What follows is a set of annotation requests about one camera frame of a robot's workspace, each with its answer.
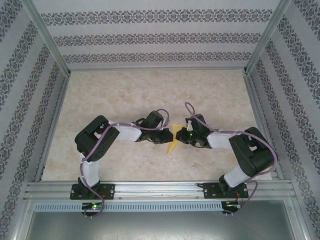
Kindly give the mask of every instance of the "purple wire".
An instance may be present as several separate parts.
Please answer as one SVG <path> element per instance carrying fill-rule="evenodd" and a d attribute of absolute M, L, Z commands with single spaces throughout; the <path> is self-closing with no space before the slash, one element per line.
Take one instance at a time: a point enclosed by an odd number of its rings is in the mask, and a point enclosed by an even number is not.
<path fill-rule="evenodd" d="M 95 215 L 93 216 L 90 216 L 90 218 L 95 218 L 97 216 L 99 216 L 104 208 L 105 208 L 105 199 L 99 194 L 97 193 L 95 190 L 93 190 L 89 184 L 87 183 L 86 179 L 85 179 L 85 175 L 84 175 L 84 170 L 83 170 L 83 164 L 84 162 L 86 162 L 93 154 L 94 152 L 97 150 L 97 148 L 99 147 L 101 141 L 104 139 L 105 135 L 107 134 L 107 132 L 109 131 L 110 128 L 114 127 L 114 126 L 127 126 L 127 127 L 132 127 L 132 128 L 136 128 L 136 129 L 140 129 L 140 130 L 147 130 L 147 131 L 155 131 L 155 130 L 159 130 L 159 129 L 162 129 L 164 127 L 166 127 L 169 123 L 169 112 L 163 108 L 160 108 L 157 110 L 157 112 L 159 111 L 164 111 L 167 115 L 167 118 L 164 122 L 164 124 L 162 126 L 159 126 L 159 127 L 156 127 L 156 128 L 146 128 L 146 127 L 142 127 L 142 126 L 137 126 L 137 125 L 134 125 L 133 123 L 113 123 L 113 124 L 110 124 L 102 133 L 101 137 L 99 138 L 99 140 L 96 142 L 96 144 L 94 145 L 94 147 L 92 148 L 91 152 L 81 160 L 81 164 L 80 164 L 80 173 L 81 173 L 81 178 L 83 179 L 83 183 L 84 185 L 94 194 L 96 195 L 100 200 L 101 200 L 101 203 L 102 203 L 102 206 L 100 206 L 100 211 L 98 211 Z M 87 210 L 84 210 L 84 217 L 87 218 L 88 216 L 86 215 L 86 212 Z"/>
<path fill-rule="evenodd" d="M 211 131 L 222 133 L 222 134 L 244 134 L 244 135 L 250 136 L 251 138 L 254 138 L 254 139 L 258 140 L 259 142 L 261 142 L 262 144 L 264 144 L 270 150 L 270 152 L 272 153 L 272 156 L 274 158 L 273 166 L 269 170 L 264 171 L 264 172 L 260 172 L 257 175 L 255 175 L 253 177 L 250 177 L 249 179 L 247 179 L 245 181 L 246 184 L 255 183 L 255 188 L 253 189 L 252 193 L 250 194 L 250 196 L 248 197 L 246 202 L 243 204 L 243 206 L 241 206 L 240 209 L 243 209 L 247 205 L 247 203 L 250 201 L 250 199 L 253 197 L 253 195 L 255 194 L 255 192 L 256 192 L 256 190 L 258 188 L 258 182 L 256 180 L 252 180 L 252 179 L 255 178 L 256 176 L 268 174 L 268 173 L 272 172 L 273 170 L 275 170 L 275 168 L 276 168 L 276 166 L 278 164 L 278 157 L 277 157 L 277 154 L 276 154 L 275 150 L 270 146 L 269 143 L 267 143 L 266 141 L 264 141 L 260 137 L 258 137 L 256 135 L 253 135 L 251 133 L 248 133 L 248 132 L 245 132 L 245 131 L 229 131 L 229 130 L 222 131 L 222 130 L 219 130 L 219 129 L 212 128 L 209 125 L 205 124 L 203 121 L 201 121 L 199 118 L 196 117 L 195 108 L 194 108 L 194 106 L 192 106 L 192 104 L 190 102 L 186 101 L 184 103 L 184 105 L 185 105 L 186 109 L 188 110 L 188 112 L 191 114 L 192 117 L 194 117 L 199 123 L 201 123 L 202 125 L 204 125 L 208 129 L 210 129 Z"/>

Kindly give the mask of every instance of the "purple cable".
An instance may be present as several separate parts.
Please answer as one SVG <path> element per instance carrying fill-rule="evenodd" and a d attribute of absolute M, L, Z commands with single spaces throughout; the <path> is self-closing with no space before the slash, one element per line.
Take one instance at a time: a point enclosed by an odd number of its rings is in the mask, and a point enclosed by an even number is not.
<path fill-rule="evenodd" d="M 264 144 L 269 150 L 270 152 L 272 153 L 272 156 L 274 158 L 274 163 L 273 163 L 273 166 L 272 168 L 270 168 L 269 170 L 267 171 L 264 171 L 264 172 L 260 172 L 258 173 L 257 175 L 253 176 L 253 177 L 250 177 L 249 179 L 247 179 L 245 181 L 246 184 L 250 184 L 250 183 L 255 183 L 255 188 L 253 189 L 252 193 L 250 194 L 250 196 L 248 197 L 248 199 L 246 200 L 246 202 L 243 204 L 243 206 L 241 206 L 240 209 L 243 209 L 247 203 L 250 201 L 250 199 L 253 197 L 253 195 L 255 194 L 257 188 L 258 188 L 258 182 L 255 181 L 255 180 L 252 180 L 253 178 L 255 178 L 256 176 L 259 176 L 259 175 L 264 175 L 264 174 L 268 174 L 270 172 L 272 172 L 273 170 L 275 170 L 277 164 L 278 164 L 278 157 L 277 157 L 277 154 L 275 152 L 275 150 L 270 146 L 269 143 L 267 143 L 266 141 L 264 141 L 263 139 L 261 139 L 260 137 L 256 136 L 256 135 L 253 135 L 251 133 L 248 133 L 248 132 L 245 132 L 245 131 L 229 131 L 229 130 L 225 130 L 225 131 L 222 131 L 222 130 L 219 130 L 219 129 L 215 129 L 215 128 L 212 128 L 210 127 L 209 125 L 205 124 L 203 121 L 201 121 L 199 118 L 196 117 L 195 113 L 195 108 L 194 106 L 192 106 L 192 104 L 190 102 L 185 102 L 184 103 L 186 109 L 188 110 L 188 112 L 191 114 L 192 117 L 194 117 L 199 123 L 201 123 L 203 126 L 207 127 L 208 129 L 210 129 L 211 131 L 214 131 L 214 132 L 218 132 L 218 133 L 222 133 L 222 134 L 244 134 L 244 135 L 247 135 L 247 136 L 250 136 L 251 138 L 254 138 L 256 140 L 258 140 L 259 142 L 261 142 L 262 144 Z"/>
<path fill-rule="evenodd" d="M 93 154 L 94 152 L 97 150 L 97 148 L 99 147 L 101 141 L 104 139 L 105 135 L 107 134 L 107 132 L 109 131 L 110 128 L 114 127 L 114 126 L 127 126 L 127 127 L 132 127 L 132 128 L 136 128 L 136 129 L 140 129 L 140 130 L 147 130 L 147 131 L 155 131 L 155 130 L 159 130 L 159 129 L 162 129 L 164 127 L 166 127 L 169 123 L 169 112 L 163 108 L 160 108 L 157 110 L 157 112 L 159 111 L 164 111 L 167 115 L 167 118 L 164 122 L 164 124 L 162 126 L 159 126 L 159 127 L 156 127 L 156 128 L 146 128 L 146 127 L 141 127 L 141 126 L 136 126 L 134 125 L 133 123 L 113 123 L 113 124 L 110 124 L 102 133 L 101 137 L 99 138 L 99 140 L 96 142 L 96 144 L 94 145 L 93 149 L 91 150 L 91 152 L 81 160 L 81 164 L 80 164 L 80 173 L 81 173 L 81 178 L 83 179 L 83 183 L 84 185 L 94 194 L 96 195 L 100 200 L 101 200 L 101 203 L 102 203 L 102 206 L 100 206 L 100 211 L 98 211 L 95 215 L 93 216 L 90 216 L 90 218 L 95 218 L 97 216 L 99 216 L 104 208 L 105 208 L 105 199 L 99 194 L 97 193 L 96 191 L 94 191 L 90 186 L 89 184 L 87 183 L 86 179 L 85 179 L 85 175 L 84 175 L 84 170 L 83 170 L 83 164 L 84 162 L 86 162 Z M 87 210 L 84 210 L 84 217 L 87 218 L 88 216 L 86 215 L 86 212 Z"/>

